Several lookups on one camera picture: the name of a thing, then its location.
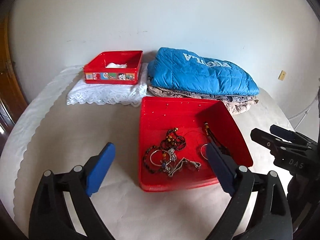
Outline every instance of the red tin box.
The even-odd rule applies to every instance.
[[[85,82],[87,84],[135,85],[138,83],[141,61],[141,50],[102,52],[84,66]],[[106,68],[109,63],[127,64],[127,67]]]

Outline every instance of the white cotton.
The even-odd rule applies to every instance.
[[[109,63],[108,65],[106,65],[106,68],[127,68],[127,64],[115,64],[115,63]]]

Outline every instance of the wooden cabinet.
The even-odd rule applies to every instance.
[[[15,77],[8,47],[8,17],[0,22],[0,125],[10,132],[27,103]]]

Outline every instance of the red plastic tray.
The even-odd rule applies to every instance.
[[[106,51],[84,66],[87,84],[135,85],[138,82],[142,50]],[[105,68],[109,63],[127,64],[126,68]]]
[[[139,183],[144,191],[170,191],[203,187],[218,183],[209,163],[200,154],[202,145],[208,142],[204,122],[217,139],[225,145],[238,165],[250,167],[253,161],[248,147],[232,116],[221,101],[190,98],[144,97],[140,112],[139,134]],[[159,146],[166,132],[174,127],[183,135],[187,146],[176,151],[178,159],[186,157],[202,164],[199,171],[182,171],[169,178],[167,174],[151,174],[142,160],[145,151],[153,145]],[[149,163],[150,168],[158,167]]]

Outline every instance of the bed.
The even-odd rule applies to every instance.
[[[66,105],[66,95],[80,79],[81,66],[62,71],[23,113],[0,160],[0,198],[23,233],[39,180],[47,169],[70,171],[97,155],[107,142],[116,146],[116,158],[100,190],[91,197],[101,219],[116,239],[205,239],[230,196],[219,184],[182,191],[146,193],[138,185],[140,108],[121,104]],[[288,171],[273,165],[274,157],[251,141],[253,128],[268,131],[276,124],[293,130],[284,113],[263,89],[259,103],[234,116],[252,155],[251,171],[279,174],[286,192]],[[65,194],[71,219],[83,233],[70,196]],[[253,210],[252,194],[237,234],[244,231]]]

